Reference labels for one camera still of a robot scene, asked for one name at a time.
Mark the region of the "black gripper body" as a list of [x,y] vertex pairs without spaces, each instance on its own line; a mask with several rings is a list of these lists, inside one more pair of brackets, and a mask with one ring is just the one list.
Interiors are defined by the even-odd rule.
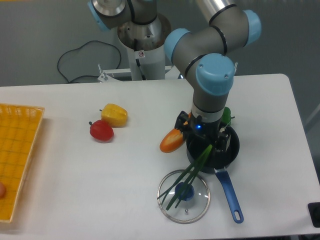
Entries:
[[230,144],[230,133],[226,124],[217,120],[204,122],[202,117],[191,117],[190,134],[187,137],[188,150],[204,150],[212,145],[218,150],[226,150]]

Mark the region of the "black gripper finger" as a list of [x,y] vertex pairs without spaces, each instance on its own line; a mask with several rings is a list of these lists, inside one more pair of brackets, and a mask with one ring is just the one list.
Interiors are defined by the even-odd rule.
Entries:
[[227,154],[227,144],[219,143],[214,150],[213,154],[213,166],[214,167],[225,167],[228,165],[228,154]]

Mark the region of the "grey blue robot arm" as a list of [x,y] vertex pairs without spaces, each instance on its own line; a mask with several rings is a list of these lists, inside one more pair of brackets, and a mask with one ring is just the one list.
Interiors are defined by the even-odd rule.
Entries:
[[203,168],[212,172],[228,166],[239,152],[236,133],[220,133],[236,71],[227,53],[256,41],[262,25],[255,12],[241,10],[232,0],[199,0],[197,5],[208,26],[191,33],[184,28],[172,30],[154,0],[88,2],[102,30],[117,29],[134,81],[163,79],[165,61],[170,60],[192,86],[191,113],[180,113],[175,126],[186,140],[191,162],[212,145]]

